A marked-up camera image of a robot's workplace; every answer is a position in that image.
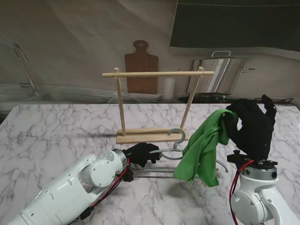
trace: cutting board handle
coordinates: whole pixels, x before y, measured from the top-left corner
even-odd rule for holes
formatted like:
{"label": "cutting board handle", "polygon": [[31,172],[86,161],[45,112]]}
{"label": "cutting board handle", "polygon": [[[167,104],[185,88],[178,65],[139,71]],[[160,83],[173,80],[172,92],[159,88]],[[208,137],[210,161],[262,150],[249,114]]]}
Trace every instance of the cutting board handle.
{"label": "cutting board handle", "polygon": [[149,44],[147,41],[137,40],[133,43],[133,46],[136,48],[137,52],[145,52]]}

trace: red wire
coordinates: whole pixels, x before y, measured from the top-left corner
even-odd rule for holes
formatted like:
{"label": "red wire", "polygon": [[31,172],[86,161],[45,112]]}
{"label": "red wire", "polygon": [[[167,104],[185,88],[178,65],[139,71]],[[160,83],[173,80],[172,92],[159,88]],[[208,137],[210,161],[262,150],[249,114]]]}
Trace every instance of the red wire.
{"label": "red wire", "polygon": [[[248,165],[250,165],[251,163],[253,163],[254,160],[250,160],[249,162],[245,163],[239,170],[238,170],[238,173],[235,175],[234,179],[233,179],[233,182],[232,182],[232,185],[230,187],[230,192],[229,192],[229,204],[230,204],[230,210],[231,212],[233,212],[233,209],[231,207],[231,197],[233,195],[232,191],[233,191],[233,186],[236,182],[238,182],[238,178],[239,178],[239,174],[240,172]],[[235,222],[235,224],[237,225],[238,224],[238,221],[236,220],[236,217],[235,217],[235,214],[232,213],[232,217],[233,217],[233,220]]]}
{"label": "red wire", "polygon": [[[130,159],[127,158],[127,166],[130,165]],[[98,201],[96,201],[93,206],[96,207],[104,198],[107,197],[108,193],[114,188],[114,186],[116,186],[116,184],[122,179],[122,177],[124,176],[124,174],[127,171],[127,166],[126,168],[123,170],[123,172],[121,173],[121,175],[116,179],[116,181],[111,185],[111,187],[108,189],[108,191],[105,193],[104,196],[102,196],[102,198],[100,198]]]}

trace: green towel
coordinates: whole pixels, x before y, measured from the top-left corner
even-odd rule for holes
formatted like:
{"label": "green towel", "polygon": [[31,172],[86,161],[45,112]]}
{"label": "green towel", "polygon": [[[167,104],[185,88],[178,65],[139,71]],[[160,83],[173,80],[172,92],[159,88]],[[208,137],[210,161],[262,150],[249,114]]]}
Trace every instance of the green towel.
{"label": "green towel", "polygon": [[237,114],[227,109],[218,109],[193,133],[183,151],[183,158],[177,166],[174,177],[180,180],[193,180],[196,174],[208,186],[218,185],[216,177],[216,147],[218,143],[227,145],[223,113]]}

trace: wooden rod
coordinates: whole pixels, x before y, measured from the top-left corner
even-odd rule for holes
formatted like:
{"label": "wooden rod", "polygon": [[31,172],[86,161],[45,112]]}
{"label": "wooden rod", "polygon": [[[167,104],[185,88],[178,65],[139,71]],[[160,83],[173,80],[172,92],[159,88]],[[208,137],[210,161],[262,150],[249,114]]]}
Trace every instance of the wooden rod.
{"label": "wooden rod", "polygon": [[[134,128],[134,129],[126,129],[126,134],[156,134],[156,133],[168,133],[171,128]],[[118,130],[117,135],[121,135],[122,131]]]}
{"label": "wooden rod", "polygon": [[149,76],[205,76],[214,75],[214,71],[174,71],[174,72],[130,72],[103,73],[103,77],[149,77]]}
{"label": "wooden rod", "polygon": [[[114,69],[115,73],[119,72],[119,68]],[[122,90],[121,90],[121,81],[119,77],[116,77],[117,80],[117,93],[118,93],[118,101],[119,101],[119,109],[120,109],[120,117],[121,117],[121,126],[122,126],[122,136],[126,136],[126,128],[125,128],[125,118],[124,118],[124,108],[123,108],[123,100],[122,100]]]}
{"label": "wooden rod", "polygon": [[[199,67],[198,68],[198,71],[203,71],[204,68],[203,67]],[[186,122],[186,119],[187,119],[187,116],[188,116],[188,111],[191,107],[191,104],[192,104],[192,101],[193,101],[193,98],[194,98],[194,95],[196,93],[196,89],[198,87],[198,83],[199,83],[199,79],[200,79],[201,76],[197,76],[194,80],[194,85],[193,85],[193,88],[192,88],[192,91],[189,95],[189,98],[188,98],[188,102],[187,102],[187,107],[186,107],[186,110],[183,114],[183,118],[182,118],[182,121],[181,121],[181,125],[180,125],[180,128],[183,129],[183,126],[184,126],[184,123]]]}

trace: drying rack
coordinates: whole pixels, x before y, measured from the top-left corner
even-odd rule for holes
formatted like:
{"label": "drying rack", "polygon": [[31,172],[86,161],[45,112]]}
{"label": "drying rack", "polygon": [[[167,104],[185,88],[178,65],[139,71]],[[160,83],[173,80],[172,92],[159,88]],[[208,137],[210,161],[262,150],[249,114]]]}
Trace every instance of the drying rack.
{"label": "drying rack", "polygon": [[119,68],[114,69],[114,73],[103,73],[103,77],[114,77],[117,85],[118,102],[120,109],[121,127],[117,131],[117,144],[126,143],[153,143],[153,142],[174,142],[181,139],[180,133],[172,133],[170,135],[167,132],[171,128],[138,128],[138,129],[126,129],[125,127],[125,117],[124,117],[124,107],[122,100],[122,90],[120,77],[151,77],[151,76],[195,76],[194,85],[190,93],[187,107],[183,114],[183,118],[180,124],[180,128],[185,132],[184,124],[188,116],[188,111],[191,107],[199,79],[205,75],[214,75],[213,71],[204,71],[203,67],[199,67],[198,71],[176,71],[176,72],[128,72],[120,73]]}

